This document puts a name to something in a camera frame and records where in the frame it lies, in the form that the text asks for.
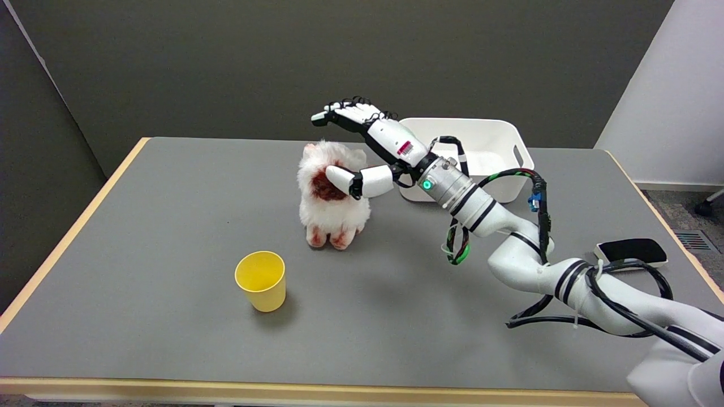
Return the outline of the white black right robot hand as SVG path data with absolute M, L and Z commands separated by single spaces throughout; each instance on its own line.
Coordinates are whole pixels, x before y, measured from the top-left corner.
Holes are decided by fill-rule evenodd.
M 324 106 L 323 111 L 313 114 L 311 123 L 314 126 L 334 123 L 346 131 L 358 133 L 385 161 L 382 166 L 362 170 L 329 165 L 325 170 L 328 181 L 355 200 L 380 196 L 394 185 L 408 188 L 400 182 L 402 175 L 409 175 L 412 183 L 417 184 L 439 157 L 396 118 L 395 113 L 378 109 L 363 96 L 333 101 Z

